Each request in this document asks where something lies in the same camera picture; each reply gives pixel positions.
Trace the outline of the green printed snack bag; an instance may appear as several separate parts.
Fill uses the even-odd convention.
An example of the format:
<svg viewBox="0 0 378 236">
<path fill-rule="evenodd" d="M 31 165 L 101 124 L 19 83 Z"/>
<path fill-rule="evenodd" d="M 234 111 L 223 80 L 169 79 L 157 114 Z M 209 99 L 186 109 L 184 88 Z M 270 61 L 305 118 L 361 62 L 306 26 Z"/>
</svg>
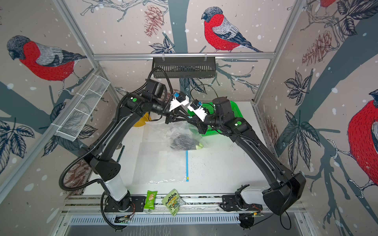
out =
<svg viewBox="0 0 378 236">
<path fill-rule="evenodd" d="M 173 189 L 163 198 L 162 204 L 169 210 L 172 216 L 176 216 L 180 206 L 183 206 L 185 201 L 180 197 L 178 191 Z"/>
</svg>

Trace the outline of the yellow pot with lid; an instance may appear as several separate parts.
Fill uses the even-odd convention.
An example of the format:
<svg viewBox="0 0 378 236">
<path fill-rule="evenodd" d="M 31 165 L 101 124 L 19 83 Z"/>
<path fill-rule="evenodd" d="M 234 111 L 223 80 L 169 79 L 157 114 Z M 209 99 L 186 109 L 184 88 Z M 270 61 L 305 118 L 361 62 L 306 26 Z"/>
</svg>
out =
<svg viewBox="0 0 378 236">
<path fill-rule="evenodd" d="M 151 118 L 148 113 L 146 113 L 139 121 L 137 121 L 134 127 L 143 127 L 146 123 L 151 122 Z"/>
</svg>

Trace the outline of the small green snack packet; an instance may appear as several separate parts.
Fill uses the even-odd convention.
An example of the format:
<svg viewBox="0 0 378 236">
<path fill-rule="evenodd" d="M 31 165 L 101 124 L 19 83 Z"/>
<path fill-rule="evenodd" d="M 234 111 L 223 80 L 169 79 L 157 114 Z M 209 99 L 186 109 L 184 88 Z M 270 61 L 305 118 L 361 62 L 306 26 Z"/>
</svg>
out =
<svg viewBox="0 0 378 236">
<path fill-rule="evenodd" d="M 146 209 L 146 210 L 154 210 L 155 209 L 155 201 L 156 201 L 157 194 L 158 194 L 158 191 L 150 191 L 150 190 L 147 191 L 144 209 Z"/>
</svg>

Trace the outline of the large clear zip-top bag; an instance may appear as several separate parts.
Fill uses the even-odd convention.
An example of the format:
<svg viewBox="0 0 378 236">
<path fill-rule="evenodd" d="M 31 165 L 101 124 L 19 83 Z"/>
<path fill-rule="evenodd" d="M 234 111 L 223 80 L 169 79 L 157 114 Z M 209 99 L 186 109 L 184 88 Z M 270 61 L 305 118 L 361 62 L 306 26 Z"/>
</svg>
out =
<svg viewBox="0 0 378 236">
<path fill-rule="evenodd" d="M 186 151 L 159 142 L 140 144 L 133 184 L 181 183 L 187 177 Z"/>
</svg>

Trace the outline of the dark eggplant green stem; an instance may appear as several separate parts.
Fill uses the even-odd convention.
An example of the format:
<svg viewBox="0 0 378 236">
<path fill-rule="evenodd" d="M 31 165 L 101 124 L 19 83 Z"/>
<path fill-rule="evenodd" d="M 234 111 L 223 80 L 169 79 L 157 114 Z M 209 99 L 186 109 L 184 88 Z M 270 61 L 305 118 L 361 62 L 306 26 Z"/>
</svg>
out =
<svg viewBox="0 0 378 236">
<path fill-rule="evenodd" d="M 178 134 L 170 139 L 170 147 L 173 150 L 199 150 L 204 147 L 202 143 L 190 135 Z"/>
</svg>

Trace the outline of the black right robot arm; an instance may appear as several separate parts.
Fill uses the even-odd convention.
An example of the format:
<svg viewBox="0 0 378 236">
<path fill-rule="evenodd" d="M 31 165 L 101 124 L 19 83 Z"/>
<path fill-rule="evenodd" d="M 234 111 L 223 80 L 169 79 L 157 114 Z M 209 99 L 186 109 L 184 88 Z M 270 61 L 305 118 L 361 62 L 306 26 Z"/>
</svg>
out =
<svg viewBox="0 0 378 236">
<path fill-rule="evenodd" d="M 210 114 L 202 102 L 193 100 L 188 107 L 195 114 L 191 124 L 198 128 L 200 134 L 205 134 L 208 128 L 212 128 L 239 146 L 268 182 L 269 188 L 262 192 L 266 206 L 277 216 L 287 213 L 301 198 L 306 184 L 305 177 L 287 168 L 268 150 L 252 126 L 244 118 L 234 115 L 227 97 L 215 98 L 212 107 L 213 113 Z"/>
</svg>

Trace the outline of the small clear zip-top bag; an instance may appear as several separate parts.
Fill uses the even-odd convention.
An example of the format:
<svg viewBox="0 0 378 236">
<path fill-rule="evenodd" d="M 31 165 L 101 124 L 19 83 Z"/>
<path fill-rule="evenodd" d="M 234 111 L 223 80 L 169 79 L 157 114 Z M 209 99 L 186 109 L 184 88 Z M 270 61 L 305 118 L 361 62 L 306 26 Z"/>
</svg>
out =
<svg viewBox="0 0 378 236">
<path fill-rule="evenodd" d="M 208 147 L 197 129 L 187 122 L 149 122 L 145 125 L 144 135 L 146 140 L 162 143 L 174 151 L 200 150 Z"/>
</svg>

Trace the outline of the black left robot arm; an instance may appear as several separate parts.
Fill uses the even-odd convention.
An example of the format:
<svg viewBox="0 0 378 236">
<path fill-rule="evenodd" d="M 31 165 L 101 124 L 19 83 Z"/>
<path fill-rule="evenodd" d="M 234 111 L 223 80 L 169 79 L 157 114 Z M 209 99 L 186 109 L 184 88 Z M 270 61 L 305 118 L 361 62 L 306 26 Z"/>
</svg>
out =
<svg viewBox="0 0 378 236">
<path fill-rule="evenodd" d="M 151 76 L 156 71 L 161 71 L 166 79 L 169 78 L 162 68 L 156 67 L 151 70 L 144 85 L 133 92 L 128 92 L 121 99 L 112 123 L 83 155 L 75 159 L 63 170 L 59 178 L 59 187 L 62 190 L 76 191 L 94 183 L 99 183 L 104 189 L 100 200 L 102 204 L 104 199 L 108 199 L 112 204 L 115 204 L 117 210 L 126 211 L 129 208 L 135 208 L 131 194 L 120 177 L 121 165 L 112 158 L 116 147 L 146 113 L 155 113 L 165 117 L 166 124 L 190 119 L 184 108 L 173 108 L 171 105 L 175 97 L 174 94 L 170 97 L 166 96 L 163 101 L 159 100 L 167 90 L 173 92 L 173 87 L 171 83 L 165 86 L 152 80 Z M 77 187 L 66 186 L 64 181 L 68 171 L 82 160 L 87 162 L 99 178 Z"/>
</svg>

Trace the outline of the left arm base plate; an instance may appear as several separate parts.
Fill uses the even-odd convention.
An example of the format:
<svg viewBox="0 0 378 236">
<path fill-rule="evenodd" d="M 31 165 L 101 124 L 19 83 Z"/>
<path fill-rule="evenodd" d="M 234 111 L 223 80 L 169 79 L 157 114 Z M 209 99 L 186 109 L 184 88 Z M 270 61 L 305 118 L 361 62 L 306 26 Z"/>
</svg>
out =
<svg viewBox="0 0 378 236">
<path fill-rule="evenodd" d="M 110 196 L 106 196 L 104 202 L 104 211 L 106 213 L 143 212 L 145 202 L 145 196 L 128 196 L 119 202 L 115 201 Z"/>
</svg>

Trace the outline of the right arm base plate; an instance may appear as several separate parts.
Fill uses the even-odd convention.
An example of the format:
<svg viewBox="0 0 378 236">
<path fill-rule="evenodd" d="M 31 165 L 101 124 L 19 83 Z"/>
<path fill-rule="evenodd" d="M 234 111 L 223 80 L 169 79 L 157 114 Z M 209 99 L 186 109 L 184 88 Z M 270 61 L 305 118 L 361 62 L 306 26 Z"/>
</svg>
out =
<svg viewBox="0 0 378 236">
<path fill-rule="evenodd" d="M 224 211 L 257 211 L 263 210 L 261 204 L 247 204 L 240 195 L 222 195 L 222 201 L 220 203 L 220 208 Z"/>
</svg>

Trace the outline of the green plastic basket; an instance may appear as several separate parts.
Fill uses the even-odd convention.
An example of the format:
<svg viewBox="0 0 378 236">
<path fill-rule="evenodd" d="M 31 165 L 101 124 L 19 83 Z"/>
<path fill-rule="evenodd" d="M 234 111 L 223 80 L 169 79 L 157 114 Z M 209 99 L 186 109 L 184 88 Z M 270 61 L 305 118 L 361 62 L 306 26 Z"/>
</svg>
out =
<svg viewBox="0 0 378 236">
<path fill-rule="evenodd" d="M 237 118 L 238 118 L 238 117 L 241 117 L 241 118 L 242 118 L 243 115 L 242 115 L 242 113 L 241 113 L 241 111 L 240 111 L 238 105 L 237 105 L 235 102 L 233 102 L 233 101 L 230 101 L 230 104 L 231 104 L 231 109 L 232 109 L 232 111 L 233 111 L 233 113 L 234 113 L 234 116 L 237 117 Z M 206 103 L 206 104 L 203 103 L 203 104 L 202 104 L 202 107 L 203 107 L 203 108 L 206 108 L 206 109 L 209 111 L 209 114 L 210 114 L 210 115 L 214 114 L 214 105 L 213 105 L 212 102 L 210 102 L 210 103 Z M 212 136 L 212 135 L 218 135 L 218 132 L 217 132 L 217 131 L 214 131 L 211 127 L 208 127 L 206 133 L 205 133 L 205 134 L 202 134 L 202 137 Z"/>
</svg>

